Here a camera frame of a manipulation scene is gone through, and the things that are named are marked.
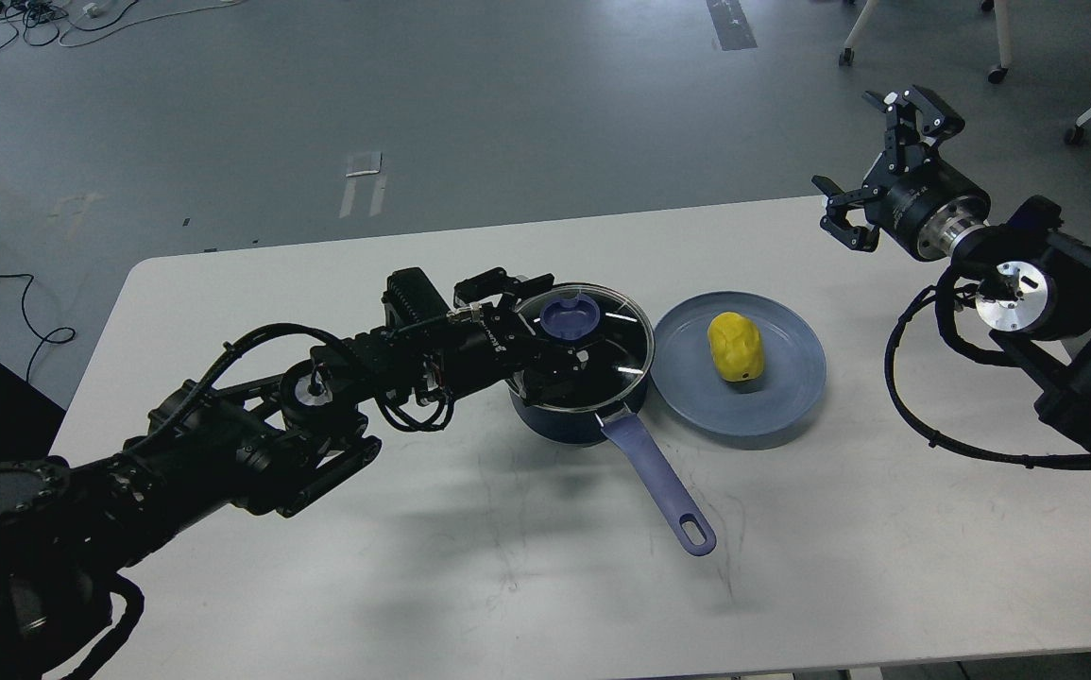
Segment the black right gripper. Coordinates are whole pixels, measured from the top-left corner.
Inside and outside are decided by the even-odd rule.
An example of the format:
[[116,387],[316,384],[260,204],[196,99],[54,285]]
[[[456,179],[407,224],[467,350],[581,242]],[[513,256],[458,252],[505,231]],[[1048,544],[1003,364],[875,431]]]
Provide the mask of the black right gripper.
[[[814,174],[825,198],[820,228],[853,251],[875,251],[882,235],[919,262],[950,257],[967,232],[985,227],[990,194],[942,162],[939,146],[964,130],[963,117],[931,90],[865,91],[865,102],[885,116],[883,147],[864,186],[846,191]],[[864,208],[865,227],[848,215]]]

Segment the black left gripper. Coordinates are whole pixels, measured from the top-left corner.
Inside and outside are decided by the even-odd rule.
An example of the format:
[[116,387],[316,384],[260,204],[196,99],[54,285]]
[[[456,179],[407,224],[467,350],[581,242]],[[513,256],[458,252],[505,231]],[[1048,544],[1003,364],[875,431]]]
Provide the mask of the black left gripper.
[[518,305],[555,282],[553,274],[524,277],[490,269],[454,285],[451,329],[459,341],[451,349],[452,390],[485,390],[519,371],[512,392],[546,409],[587,410],[620,395],[622,351],[610,341],[577,348],[570,365],[535,365],[542,345]]

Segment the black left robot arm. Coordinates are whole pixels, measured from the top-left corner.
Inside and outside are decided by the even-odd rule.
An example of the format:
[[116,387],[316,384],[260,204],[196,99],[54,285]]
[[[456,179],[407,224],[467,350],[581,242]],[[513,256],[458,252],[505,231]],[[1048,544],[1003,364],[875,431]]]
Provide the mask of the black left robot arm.
[[437,432],[459,399],[523,370],[579,374],[527,309],[559,290],[550,274],[492,269],[446,305],[401,269],[382,326],[252,329],[106,460],[0,450],[0,679],[40,679],[75,655],[75,679],[99,672],[144,610],[125,568],[226,504],[290,518],[367,468],[382,443],[364,403],[398,432]]

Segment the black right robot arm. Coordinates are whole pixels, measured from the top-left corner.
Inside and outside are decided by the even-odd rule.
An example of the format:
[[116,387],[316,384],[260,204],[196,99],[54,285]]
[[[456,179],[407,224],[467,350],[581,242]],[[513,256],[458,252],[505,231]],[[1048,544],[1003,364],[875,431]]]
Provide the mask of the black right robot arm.
[[[942,158],[942,143],[966,123],[934,91],[868,91],[864,98],[885,119],[883,147],[858,189],[812,178],[825,198],[822,230],[855,251],[874,251],[887,235],[919,262],[946,263],[898,318],[883,350],[896,413],[930,448],[968,460],[1091,470],[1091,246],[1063,232],[1062,207],[1047,196],[1029,196],[1010,219],[990,224],[990,194]],[[1038,420],[1081,452],[988,451],[933,429],[909,409],[896,386],[896,350],[925,309],[951,351],[1029,375],[1040,387]]]

